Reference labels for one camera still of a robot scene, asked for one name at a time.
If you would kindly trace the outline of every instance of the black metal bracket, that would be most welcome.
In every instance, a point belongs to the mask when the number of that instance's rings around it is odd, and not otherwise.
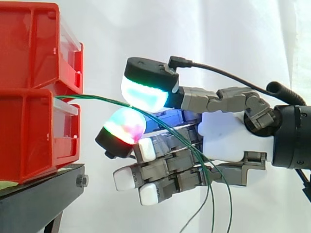
[[[0,191],[0,233],[45,228],[83,193],[77,179],[84,173],[84,164],[71,164],[52,176]]]

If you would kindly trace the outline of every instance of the black cylindrical mount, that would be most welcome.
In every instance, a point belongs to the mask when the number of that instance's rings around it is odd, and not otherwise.
[[[133,145],[127,144],[110,133],[105,127],[98,133],[95,141],[106,150],[105,155],[114,159],[127,158],[133,150]]]
[[[124,75],[135,83],[172,92],[178,85],[179,75],[165,66],[163,62],[131,57],[127,59]]]
[[[275,133],[273,166],[311,169],[311,106],[276,106],[281,126]]]

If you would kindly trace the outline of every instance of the white fingertip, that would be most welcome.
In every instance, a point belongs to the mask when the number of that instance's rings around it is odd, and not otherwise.
[[[148,183],[139,189],[139,198],[141,205],[155,205],[159,203],[156,185]]]
[[[144,162],[150,162],[156,159],[156,152],[151,138],[146,137],[139,140],[138,145]]]
[[[135,188],[135,182],[133,179],[133,173],[131,168],[122,167],[113,173],[115,180],[115,186],[117,191],[125,191]]]

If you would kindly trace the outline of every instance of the thin wire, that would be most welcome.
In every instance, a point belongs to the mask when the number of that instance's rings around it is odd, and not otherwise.
[[[264,90],[264,89],[262,89],[262,88],[260,88],[260,87],[258,87],[258,86],[256,86],[256,85],[254,85],[254,84],[252,84],[252,83],[250,83],[250,82],[248,82],[248,81],[245,81],[245,80],[239,78],[238,76],[235,76],[235,75],[233,75],[233,74],[230,74],[230,73],[228,73],[228,72],[226,72],[226,71],[224,71],[224,70],[221,70],[221,69],[218,69],[218,68],[215,68],[215,67],[211,67],[211,66],[209,66],[209,65],[204,65],[204,64],[200,64],[200,63],[195,63],[195,62],[192,62],[191,65],[192,65],[193,67],[197,67],[197,68],[202,68],[202,69],[210,70],[210,71],[213,71],[213,72],[215,72],[215,73],[224,75],[224,76],[226,76],[226,77],[228,77],[228,78],[230,78],[230,79],[233,79],[233,80],[235,80],[235,81],[237,81],[237,82],[239,82],[239,83],[242,83],[242,84],[244,84],[245,86],[248,86],[248,87],[250,87],[250,88],[252,88],[252,89],[254,89],[254,90],[258,91],[258,92],[261,92],[261,93],[263,93],[263,94],[265,94],[265,95],[272,96],[272,97],[275,97],[275,96],[276,96],[274,93],[272,93],[272,92],[270,92],[270,91],[266,91],[266,90]]]
[[[207,186],[207,193],[206,193],[203,203],[200,205],[200,208],[194,213],[194,215],[192,215],[191,218],[189,218],[189,220],[186,222],[183,228],[179,231],[179,233],[182,233],[185,230],[185,228],[191,223],[191,221],[197,216],[197,214],[202,210],[203,206],[207,202],[208,195],[209,195],[209,186]]]
[[[202,170],[206,176],[207,179],[207,183],[208,186],[210,188],[211,194],[212,194],[212,229],[211,232],[213,233],[214,231],[214,225],[215,225],[215,200],[214,200],[214,194],[213,194],[213,190],[212,190],[212,186],[211,186],[211,182],[209,180],[209,173],[208,170],[204,164],[204,160],[203,160],[203,153],[200,152],[197,148],[195,148],[188,140],[186,140],[177,130],[175,130],[174,128],[170,128],[169,125],[167,125],[165,122],[163,122],[162,120],[156,118],[155,116],[139,109],[133,106],[130,106],[127,103],[123,103],[117,100],[112,100],[112,99],[108,99],[108,98],[104,98],[104,97],[100,97],[100,96],[94,96],[94,95],[70,95],[70,96],[57,96],[58,99],[97,99],[97,100],[103,100],[105,102],[109,102],[109,103],[113,103],[113,104],[117,104],[123,107],[129,107],[132,108],[142,114],[144,114],[145,116],[147,116],[148,118],[150,118],[151,120],[157,122],[159,125],[163,126],[167,131],[169,131],[172,135],[174,135],[178,140],[180,140],[182,143],[184,143],[192,152],[193,154],[196,156],[196,158],[198,159],[198,161],[200,162],[201,166],[202,166]],[[225,179],[225,177],[223,176],[222,172],[212,163],[212,161],[208,158],[206,158],[218,171],[219,173],[222,175],[223,180],[225,181],[227,188],[228,188],[228,192],[229,192],[229,197],[230,197],[230,220],[229,220],[229,226],[227,229],[227,233],[230,231],[230,227],[231,227],[231,222],[232,222],[232,195],[230,192],[230,187]]]

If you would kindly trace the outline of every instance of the red plastic bin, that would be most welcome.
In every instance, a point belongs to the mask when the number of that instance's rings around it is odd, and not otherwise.
[[[0,90],[0,181],[24,183],[79,159],[80,108],[49,90]]]
[[[0,89],[82,94],[83,45],[55,3],[0,1]]]

